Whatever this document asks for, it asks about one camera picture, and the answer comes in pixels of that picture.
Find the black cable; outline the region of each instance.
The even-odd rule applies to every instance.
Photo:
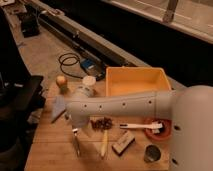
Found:
[[[75,61],[72,62],[72,63],[67,63],[67,61],[70,60],[70,59],[74,59]],[[59,63],[60,63],[60,70],[61,70],[62,73],[64,73],[65,75],[68,75],[68,76],[70,76],[70,77],[83,79],[83,77],[78,76],[78,75],[70,74],[70,73],[66,72],[66,71],[63,69],[64,66],[73,66],[73,65],[75,65],[75,64],[77,64],[77,63],[79,63],[79,65],[80,65],[80,67],[81,67],[80,58],[79,58],[79,56],[78,56],[77,54],[72,53],[72,52],[65,53],[65,54],[59,56],[58,61],[59,61]]]

